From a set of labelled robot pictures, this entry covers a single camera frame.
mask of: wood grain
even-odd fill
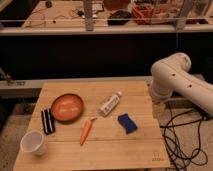
[[[123,96],[107,116],[98,107],[113,93]],[[19,151],[15,171],[23,170],[100,170],[168,167],[169,159],[159,129],[152,116],[152,102],[143,81],[96,81],[46,83],[40,93],[28,131],[41,130],[41,110],[65,93],[75,93],[84,100],[84,112],[75,122],[56,121],[56,132],[46,136],[47,152],[41,157]],[[138,129],[126,134],[118,123],[120,114],[128,113]],[[86,120],[97,117],[83,146],[79,139]]]
[[[22,27],[84,28],[85,21],[77,15],[77,11],[84,11],[82,1],[52,1],[51,8],[46,8],[45,1],[40,1]],[[115,10],[108,11],[106,9],[99,12],[98,18],[93,20],[94,26],[107,27],[107,18],[113,12]],[[125,26],[137,26],[137,24],[134,21],[129,21]]]

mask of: wooden table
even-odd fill
[[[52,7],[46,8],[45,1],[40,1],[35,7],[31,15],[24,22],[22,27],[85,27],[85,20],[77,15],[77,10],[83,10],[83,1],[52,1]],[[107,27],[107,18],[115,11],[107,11],[98,13],[98,18],[94,19],[95,27]],[[125,24],[125,26],[137,26],[133,21]]]
[[[122,91],[118,106],[106,118],[97,114],[113,93]],[[29,130],[42,129],[41,110],[65,93],[84,100],[82,116],[72,124],[56,122],[56,132],[46,136],[47,151],[41,157],[19,151],[15,171],[100,170],[169,167],[169,159],[158,121],[152,116],[152,102],[144,81],[85,81],[44,84]],[[126,134],[117,116],[128,113],[138,129]],[[84,122],[98,117],[83,146],[79,145]]]

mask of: floor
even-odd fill
[[[154,115],[158,118],[160,125],[165,125],[170,119],[171,112],[173,116],[178,113],[188,111],[194,106],[187,100],[181,99],[171,99],[169,106],[164,104],[154,105]],[[17,104],[8,117],[8,120],[1,130],[0,133],[0,171],[12,171],[18,150],[21,137],[26,132],[28,127],[31,112],[23,112],[23,106]],[[177,118],[174,124],[185,123],[188,121],[193,121],[199,119],[200,115],[198,112],[194,111],[183,117]],[[201,148],[207,153],[208,163],[204,166],[196,166],[190,164],[187,168],[188,171],[212,171],[213,170],[213,120],[203,121],[201,124]],[[182,149],[185,153],[191,154],[192,149],[198,146],[198,133],[197,133],[198,123],[191,124],[188,126],[181,126],[175,129]],[[203,154],[199,154],[194,162],[202,162],[205,157]],[[152,169],[153,171],[162,171],[165,169]]]

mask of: bottle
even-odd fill
[[[100,108],[100,114],[102,116],[107,116],[112,109],[118,104],[120,97],[122,96],[122,92],[118,91],[117,93],[113,94],[107,102],[105,102]]]

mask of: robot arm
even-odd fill
[[[175,91],[213,115],[213,86],[188,74],[190,68],[191,60],[184,53],[155,62],[151,67],[150,95],[154,102],[165,102]]]

